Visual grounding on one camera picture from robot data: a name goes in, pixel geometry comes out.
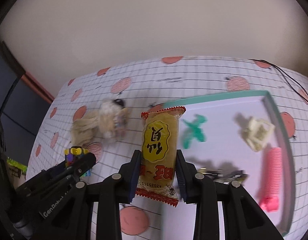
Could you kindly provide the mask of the colourful block toy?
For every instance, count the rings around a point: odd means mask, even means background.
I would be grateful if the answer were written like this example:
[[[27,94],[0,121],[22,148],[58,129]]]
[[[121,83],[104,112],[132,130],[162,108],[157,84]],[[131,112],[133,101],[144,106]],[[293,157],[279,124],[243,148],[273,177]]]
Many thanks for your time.
[[[81,146],[72,146],[64,150],[66,168],[69,169],[70,165],[77,160],[79,157],[82,157],[84,154],[88,153],[88,149],[82,148]]]

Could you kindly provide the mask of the yellow rice cracker snack packet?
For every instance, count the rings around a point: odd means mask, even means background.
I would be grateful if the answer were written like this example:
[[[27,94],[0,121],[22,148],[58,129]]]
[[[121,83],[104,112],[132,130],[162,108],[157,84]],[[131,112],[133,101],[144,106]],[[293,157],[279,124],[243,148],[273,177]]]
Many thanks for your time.
[[[177,206],[173,182],[179,119],[185,111],[185,107],[177,106],[141,114],[144,129],[137,195]]]

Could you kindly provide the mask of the cream lace scrunchie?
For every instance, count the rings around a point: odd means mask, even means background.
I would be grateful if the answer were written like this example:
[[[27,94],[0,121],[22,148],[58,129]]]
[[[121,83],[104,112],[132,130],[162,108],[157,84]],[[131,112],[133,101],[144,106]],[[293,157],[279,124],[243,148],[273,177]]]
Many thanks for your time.
[[[99,112],[90,111],[81,119],[73,122],[71,127],[71,143],[73,146],[83,146],[91,142],[98,131]]]

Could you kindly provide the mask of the black gold action figure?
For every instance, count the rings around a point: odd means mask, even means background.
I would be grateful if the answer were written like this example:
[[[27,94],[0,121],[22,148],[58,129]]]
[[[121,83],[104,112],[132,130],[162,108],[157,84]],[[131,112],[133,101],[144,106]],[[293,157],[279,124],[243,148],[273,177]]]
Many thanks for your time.
[[[215,182],[223,184],[228,184],[235,180],[243,184],[248,178],[248,175],[244,170],[236,170],[230,173],[224,173],[222,170],[215,171],[208,170],[206,167],[201,167],[198,169],[198,172],[204,174]]]

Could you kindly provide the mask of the pink hair roller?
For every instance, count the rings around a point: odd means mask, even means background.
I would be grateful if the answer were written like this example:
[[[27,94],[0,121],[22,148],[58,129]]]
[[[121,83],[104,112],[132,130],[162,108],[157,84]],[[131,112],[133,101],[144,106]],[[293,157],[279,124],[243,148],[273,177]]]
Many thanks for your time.
[[[260,207],[267,212],[276,212],[280,205],[280,185],[282,179],[282,150],[272,147],[266,153],[265,185],[260,199]]]

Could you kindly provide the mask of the green plastic toy figure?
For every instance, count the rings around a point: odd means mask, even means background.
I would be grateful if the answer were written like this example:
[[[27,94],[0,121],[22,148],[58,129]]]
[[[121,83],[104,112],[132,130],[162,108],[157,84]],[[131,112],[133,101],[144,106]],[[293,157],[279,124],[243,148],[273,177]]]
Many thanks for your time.
[[[196,114],[193,121],[189,122],[183,119],[182,122],[187,127],[182,136],[182,146],[184,149],[189,149],[194,139],[198,142],[206,141],[207,137],[201,128],[201,125],[207,122],[205,116]]]

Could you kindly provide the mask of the black hair clip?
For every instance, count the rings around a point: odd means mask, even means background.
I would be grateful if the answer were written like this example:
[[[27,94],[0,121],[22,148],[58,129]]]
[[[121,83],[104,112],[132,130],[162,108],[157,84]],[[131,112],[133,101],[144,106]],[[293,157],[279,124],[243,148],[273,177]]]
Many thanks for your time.
[[[125,101],[124,100],[122,100],[122,99],[115,99],[115,100],[113,100],[113,102],[116,105],[120,106],[121,108],[125,108]]]

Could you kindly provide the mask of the teal rimmed white tray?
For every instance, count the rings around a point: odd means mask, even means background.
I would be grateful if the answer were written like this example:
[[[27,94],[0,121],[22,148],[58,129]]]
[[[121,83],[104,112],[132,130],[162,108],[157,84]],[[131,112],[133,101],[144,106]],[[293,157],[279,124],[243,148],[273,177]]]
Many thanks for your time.
[[[279,209],[267,216],[277,230],[286,236],[293,220],[295,206],[295,171],[292,150],[280,111],[267,90],[246,90],[210,94],[169,101],[165,108],[184,106],[187,110],[179,124],[178,148],[185,160],[196,168],[221,171],[229,174],[244,170],[248,175],[244,188],[260,201],[269,173],[266,153],[275,147],[281,148],[282,178],[280,184]],[[187,130],[186,121],[192,122],[202,115],[207,122],[201,125],[205,142],[193,139],[185,149],[182,141]],[[254,152],[244,141],[242,132],[250,118],[263,119],[275,126],[273,134],[260,152]]]

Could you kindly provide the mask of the pomegranate print grid tablecloth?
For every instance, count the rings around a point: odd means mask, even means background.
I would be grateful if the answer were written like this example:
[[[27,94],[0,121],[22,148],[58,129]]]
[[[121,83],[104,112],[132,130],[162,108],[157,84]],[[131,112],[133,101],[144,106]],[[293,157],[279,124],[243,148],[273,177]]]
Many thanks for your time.
[[[168,101],[236,90],[268,90],[289,123],[295,170],[295,206],[286,239],[301,239],[308,230],[308,78],[286,68],[225,57],[166,57],[102,68],[68,80],[40,126],[26,177],[64,159],[72,122],[98,108],[103,99],[122,98],[131,110],[126,137],[107,146],[98,142],[98,162],[86,178],[103,180],[125,163],[142,141],[140,114]]]

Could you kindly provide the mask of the cream hair claw clip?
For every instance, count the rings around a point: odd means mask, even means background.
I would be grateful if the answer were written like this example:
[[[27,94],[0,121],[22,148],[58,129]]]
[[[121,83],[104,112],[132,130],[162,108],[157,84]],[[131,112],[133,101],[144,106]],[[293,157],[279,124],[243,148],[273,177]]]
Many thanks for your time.
[[[251,117],[242,131],[242,138],[254,152],[259,152],[267,146],[274,130],[271,122]]]

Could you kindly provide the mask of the orange wooden bed frame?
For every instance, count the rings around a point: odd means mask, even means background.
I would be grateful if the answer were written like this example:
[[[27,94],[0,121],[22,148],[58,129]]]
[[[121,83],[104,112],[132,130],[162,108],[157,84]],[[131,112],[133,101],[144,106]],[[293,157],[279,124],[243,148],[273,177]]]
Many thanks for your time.
[[[21,77],[21,80],[47,103],[51,104],[54,101],[54,96],[52,96],[52,94],[46,90],[29,72],[25,72],[25,74]]]

